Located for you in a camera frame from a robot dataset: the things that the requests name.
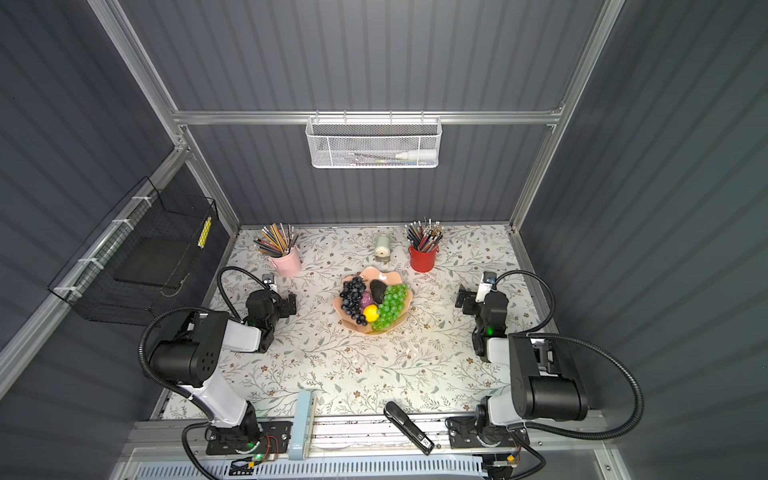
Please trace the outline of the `pink scalloped fruit bowl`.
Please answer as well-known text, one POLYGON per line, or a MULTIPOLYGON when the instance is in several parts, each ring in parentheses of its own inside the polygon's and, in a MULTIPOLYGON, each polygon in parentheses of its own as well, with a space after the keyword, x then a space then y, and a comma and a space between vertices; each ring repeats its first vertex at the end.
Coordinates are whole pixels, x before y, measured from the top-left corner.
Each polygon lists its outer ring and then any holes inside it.
POLYGON ((399 273, 367 267, 342 280, 333 306, 343 326, 378 335, 405 321, 412 299, 413 291, 399 273))

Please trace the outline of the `purple fake fig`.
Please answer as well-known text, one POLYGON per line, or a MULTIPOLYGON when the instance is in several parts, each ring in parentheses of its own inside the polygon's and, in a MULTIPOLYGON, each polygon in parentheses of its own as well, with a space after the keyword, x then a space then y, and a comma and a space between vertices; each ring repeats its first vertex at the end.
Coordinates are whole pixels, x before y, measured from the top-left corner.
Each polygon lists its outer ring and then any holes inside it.
POLYGON ((367 307, 374 305, 375 301, 370 292, 364 291, 360 299, 360 308, 365 310, 367 307))

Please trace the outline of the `yellow fake lemon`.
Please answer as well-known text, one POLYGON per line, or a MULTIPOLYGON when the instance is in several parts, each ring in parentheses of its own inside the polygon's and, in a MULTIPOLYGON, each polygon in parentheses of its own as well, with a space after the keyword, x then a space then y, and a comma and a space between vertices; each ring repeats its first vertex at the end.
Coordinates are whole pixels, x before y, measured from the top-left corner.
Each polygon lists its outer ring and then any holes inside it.
POLYGON ((367 307, 363 310, 363 316, 369 324, 376 322, 380 317, 379 307, 376 304, 367 307))

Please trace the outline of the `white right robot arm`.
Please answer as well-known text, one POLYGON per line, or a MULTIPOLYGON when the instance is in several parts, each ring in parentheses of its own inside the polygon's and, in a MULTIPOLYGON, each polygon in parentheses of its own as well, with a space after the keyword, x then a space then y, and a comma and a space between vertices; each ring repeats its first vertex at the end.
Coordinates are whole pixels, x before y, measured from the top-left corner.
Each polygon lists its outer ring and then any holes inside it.
POLYGON ((508 299, 484 286, 461 286, 455 306, 474 318, 475 355, 506 369, 510 390, 484 397, 469 431, 486 442, 501 428, 522 428, 525 420, 581 421, 589 412, 585 389, 568 343, 506 332, 508 299))

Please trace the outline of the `black fake grape bunch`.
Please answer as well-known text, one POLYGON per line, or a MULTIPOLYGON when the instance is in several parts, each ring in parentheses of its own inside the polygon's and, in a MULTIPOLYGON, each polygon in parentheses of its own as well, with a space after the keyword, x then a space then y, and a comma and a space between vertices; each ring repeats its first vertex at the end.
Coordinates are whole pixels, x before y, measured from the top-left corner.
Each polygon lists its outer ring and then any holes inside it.
POLYGON ((362 306, 363 294, 366 292, 366 286, 363 278, 355 276, 351 280, 345 280, 342 285, 342 291, 339 297, 342 299, 342 310, 357 325, 366 326, 368 321, 363 314, 362 306))

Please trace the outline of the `green fake grape bunch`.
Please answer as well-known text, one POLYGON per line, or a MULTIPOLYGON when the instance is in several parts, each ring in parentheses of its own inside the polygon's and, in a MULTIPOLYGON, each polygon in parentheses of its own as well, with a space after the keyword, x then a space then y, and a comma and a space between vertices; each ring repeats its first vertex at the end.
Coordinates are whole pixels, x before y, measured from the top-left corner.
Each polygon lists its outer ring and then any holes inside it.
POLYGON ((385 290, 382 303, 378 307, 378 318, 371 326, 374 331, 386 331, 405 310, 405 300, 409 288, 406 284, 388 286, 385 290))

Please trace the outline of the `dark fake avocado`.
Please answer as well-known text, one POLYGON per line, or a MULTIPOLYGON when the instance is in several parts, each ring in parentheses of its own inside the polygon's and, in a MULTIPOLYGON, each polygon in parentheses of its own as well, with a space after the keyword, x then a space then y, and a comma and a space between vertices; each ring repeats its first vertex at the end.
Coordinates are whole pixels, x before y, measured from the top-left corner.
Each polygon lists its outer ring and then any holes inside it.
POLYGON ((374 279, 370 282, 369 290, 375 304, 380 305, 384 302, 387 288, 388 285, 384 281, 374 279))

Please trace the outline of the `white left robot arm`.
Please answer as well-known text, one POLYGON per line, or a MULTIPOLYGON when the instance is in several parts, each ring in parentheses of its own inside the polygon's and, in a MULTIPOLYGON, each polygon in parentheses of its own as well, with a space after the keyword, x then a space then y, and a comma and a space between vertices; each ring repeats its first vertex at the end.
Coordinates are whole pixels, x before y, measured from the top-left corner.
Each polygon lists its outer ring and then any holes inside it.
POLYGON ((237 394, 218 369, 222 350, 267 352, 277 322, 297 313, 297 297, 273 290, 251 293, 247 316, 240 322, 227 311, 180 307, 156 316, 139 340, 144 374, 163 388, 189 400, 207 418, 207 453, 277 452, 278 443, 259 425, 253 405, 237 394))

